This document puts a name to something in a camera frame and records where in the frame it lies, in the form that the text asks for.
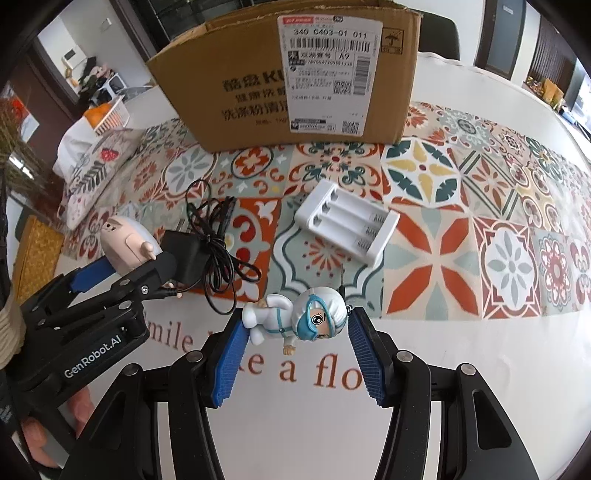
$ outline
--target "red logo on label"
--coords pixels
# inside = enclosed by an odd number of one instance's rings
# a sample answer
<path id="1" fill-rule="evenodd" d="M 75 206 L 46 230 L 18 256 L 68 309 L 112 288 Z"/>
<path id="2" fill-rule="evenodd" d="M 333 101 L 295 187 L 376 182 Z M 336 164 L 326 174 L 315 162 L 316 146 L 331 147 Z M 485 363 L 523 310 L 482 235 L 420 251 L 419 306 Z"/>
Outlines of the red logo on label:
<path id="1" fill-rule="evenodd" d="M 314 17 L 283 17 L 284 25 L 293 25 L 301 23 L 314 23 Z"/>

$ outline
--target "brown cardboard box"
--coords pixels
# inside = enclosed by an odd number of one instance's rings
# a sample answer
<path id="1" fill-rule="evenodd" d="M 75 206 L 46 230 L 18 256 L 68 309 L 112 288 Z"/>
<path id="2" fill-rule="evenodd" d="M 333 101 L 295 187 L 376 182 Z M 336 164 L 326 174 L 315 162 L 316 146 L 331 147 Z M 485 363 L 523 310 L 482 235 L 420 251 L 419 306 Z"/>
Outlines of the brown cardboard box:
<path id="1" fill-rule="evenodd" d="M 383 23 L 361 137 L 290 132 L 277 17 L 313 13 Z M 387 0 L 277 1 L 232 12 L 184 33 L 148 67 L 196 139 L 212 152 L 310 141 L 396 143 L 413 88 L 419 30 L 419 14 Z"/>

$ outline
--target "floral tile pattern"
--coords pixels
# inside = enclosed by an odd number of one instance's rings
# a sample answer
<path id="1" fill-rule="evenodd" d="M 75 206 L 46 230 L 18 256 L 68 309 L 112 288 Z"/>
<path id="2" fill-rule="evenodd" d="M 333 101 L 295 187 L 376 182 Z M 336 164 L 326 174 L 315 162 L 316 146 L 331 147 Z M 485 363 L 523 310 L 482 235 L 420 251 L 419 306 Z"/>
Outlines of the floral tile pattern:
<path id="1" fill-rule="evenodd" d="M 290 168 L 292 146 L 254 147 L 220 155 L 211 175 L 213 195 L 280 197 Z"/>
<path id="2" fill-rule="evenodd" d="M 411 202 L 427 208 L 461 205 L 460 172 L 452 147 L 440 147 L 418 138 L 404 137 L 386 147 L 382 168 L 391 191 L 386 203 Z"/>
<path id="3" fill-rule="evenodd" d="M 542 315 L 576 312 L 572 256 L 566 250 L 566 237 L 538 229 L 533 231 L 540 273 Z"/>
<path id="4" fill-rule="evenodd" d="M 384 252 L 383 316 L 475 320 L 482 289 L 472 221 L 450 210 L 396 207 Z"/>
<path id="5" fill-rule="evenodd" d="M 540 315 L 540 287 L 531 231 L 515 223 L 474 218 L 486 319 Z"/>
<path id="6" fill-rule="evenodd" d="M 184 229 L 184 196 L 207 180 L 237 197 L 232 255 L 262 280 L 235 281 L 239 301 L 338 288 L 372 318 L 507 319 L 591 307 L 591 174 L 536 139 L 478 116 L 412 102 L 397 145 L 315 142 L 210 154 L 178 119 L 147 129 L 63 252 L 102 251 L 110 215 L 158 240 Z M 294 213 L 321 179 L 395 209 L 400 222 L 376 268 L 302 231 Z M 199 203 L 203 184 L 190 188 Z"/>
<path id="7" fill-rule="evenodd" d="M 284 196 L 310 193 L 321 179 L 329 179 L 361 198 L 382 200 L 379 154 L 376 144 L 297 144 Z"/>
<path id="8" fill-rule="evenodd" d="M 521 198 L 514 188 L 515 180 L 502 158 L 472 151 L 459 169 L 474 215 L 525 222 Z"/>
<path id="9" fill-rule="evenodd" d="M 527 224 L 535 228 L 563 233 L 560 216 L 550 193 L 544 172 L 528 161 L 525 166 L 512 155 L 505 155 L 515 189 L 521 196 Z"/>
<path id="10" fill-rule="evenodd" d="M 273 246 L 265 294 L 281 293 L 294 300 L 308 288 L 340 286 L 344 268 L 347 304 L 362 306 L 370 317 L 379 317 L 382 305 L 382 265 L 363 265 L 340 248 L 302 231 L 294 213 L 305 195 L 284 197 Z"/>

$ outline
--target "blue textured pad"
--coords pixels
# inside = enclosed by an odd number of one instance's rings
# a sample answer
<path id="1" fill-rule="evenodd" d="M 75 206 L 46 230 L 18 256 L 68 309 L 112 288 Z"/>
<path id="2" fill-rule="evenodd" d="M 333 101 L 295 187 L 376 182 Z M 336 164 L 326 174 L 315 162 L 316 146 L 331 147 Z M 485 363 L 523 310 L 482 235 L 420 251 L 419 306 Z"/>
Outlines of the blue textured pad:
<path id="1" fill-rule="evenodd" d="M 75 293 L 84 293 L 104 279 L 109 278 L 113 273 L 115 273 L 115 269 L 109 263 L 107 257 L 100 257 L 76 274 L 70 288 Z"/>
<path id="2" fill-rule="evenodd" d="M 248 329 L 244 327 L 242 322 L 237 322 L 215 369 L 212 400 L 216 408 L 221 406 L 222 402 L 232 393 L 234 380 L 236 380 L 238 368 L 248 343 L 248 336 Z"/>
<path id="3" fill-rule="evenodd" d="M 378 361 L 371 341 L 355 315 L 349 316 L 349 340 L 353 351 L 355 351 L 368 394 L 375 398 L 379 406 L 382 406 L 386 396 L 384 369 Z"/>

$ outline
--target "figurine leg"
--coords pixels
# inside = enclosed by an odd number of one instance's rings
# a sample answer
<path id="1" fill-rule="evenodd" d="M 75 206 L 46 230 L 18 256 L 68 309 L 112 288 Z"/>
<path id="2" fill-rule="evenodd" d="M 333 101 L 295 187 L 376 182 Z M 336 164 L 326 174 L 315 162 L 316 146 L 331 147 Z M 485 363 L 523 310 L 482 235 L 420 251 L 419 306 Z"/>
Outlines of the figurine leg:
<path id="1" fill-rule="evenodd" d="M 256 306 L 256 303 L 248 302 L 242 309 L 242 324 L 251 329 L 259 323 L 265 321 L 267 309 L 262 309 Z"/>
<path id="2" fill-rule="evenodd" d="M 248 332 L 251 336 L 251 343 L 253 345 L 260 345 L 265 341 L 265 334 L 263 333 L 265 329 L 262 325 L 256 325 L 251 328 Z"/>

